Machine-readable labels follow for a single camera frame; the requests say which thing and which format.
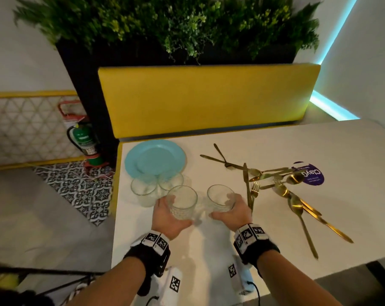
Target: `blue plate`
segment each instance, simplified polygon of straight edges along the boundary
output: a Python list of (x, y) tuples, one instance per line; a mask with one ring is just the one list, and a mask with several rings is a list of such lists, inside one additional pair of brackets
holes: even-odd
[(142, 173), (159, 175), (168, 170), (180, 172), (185, 166), (185, 153), (171, 141), (155, 139), (134, 146), (127, 154), (124, 165), (133, 178)]

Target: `drinking glass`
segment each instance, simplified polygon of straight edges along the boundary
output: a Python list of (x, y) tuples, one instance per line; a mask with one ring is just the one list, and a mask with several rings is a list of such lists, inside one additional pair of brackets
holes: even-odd
[(198, 201), (195, 190), (188, 186), (175, 186), (167, 194), (168, 207), (177, 219), (191, 219)]
[(141, 174), (133, 179), (130, 188), (138, 196), (140, 205), (151, 207), (155, 204), (156, 198), (153, 195), (157, 188), (157, 177), (152, 174)]
[(171, 190), (176, 186), (182, 186), (184, 177), (181, 173), (174, 170), (168, 170), (159, 175), (159, 186), (164, 190)]
[(208, 188), (207, 196), (210, 199), (210, 210), (226, 212), (235, 205), (235, 192), (224, 185), (213, 185)]

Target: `black wrist strap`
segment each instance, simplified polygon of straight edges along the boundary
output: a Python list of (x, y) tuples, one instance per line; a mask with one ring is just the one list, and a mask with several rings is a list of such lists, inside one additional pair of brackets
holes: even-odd
[(280, 253), (279, 248), (271, 242), (269, 236), (257, 224), (246, 224), (235, 233), (234, 247), (241, 257), (243, 264), (252, 264), (256, 267), (258, 258), (266, 251), (275, 250)]
[(156, 231), (150, 231), (136, 240), (126, 253), (126, 257), (136, 257), (144, 265), (145, 278), (137, 294), (146, 296), (150, 291), (151, 277), (156, 275), (161, 277), (164, 273), (169, 256), (171, 254), (168, 247), (169, 239)]

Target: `black planter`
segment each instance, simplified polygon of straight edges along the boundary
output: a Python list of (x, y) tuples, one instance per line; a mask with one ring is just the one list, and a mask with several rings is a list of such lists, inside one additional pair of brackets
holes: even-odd
[(293, 45), (265, 47), (255, 60), (246, 50), (228, 54), (217, 46), (207, 45), (198, 63), (195, 58), (187, 58), (185, 51), (176, 51), (170, 57), (159, 43), (143, 39), (133, 40), (126, 45), (108, 45), (104, 41), (97, 41), (92, 53), (73, 41), (60, 40), (57, 49), (101, 143), (101, 153), (112, 167), (116, 166), (118, 139), (113, 135), (98, 77), (99, 67), (290, 64), (296, 56), (296, 47)]

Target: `green fire extinguisher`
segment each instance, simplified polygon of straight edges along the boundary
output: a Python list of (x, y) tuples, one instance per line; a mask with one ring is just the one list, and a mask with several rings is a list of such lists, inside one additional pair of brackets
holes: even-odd
[(96, 150), (96, 143), (93, 140), (92, 130), (85, 124), (76, 124), (66, 131), (67, 137), (87, 158), (91, 166), (98, 166), (104, 163)]

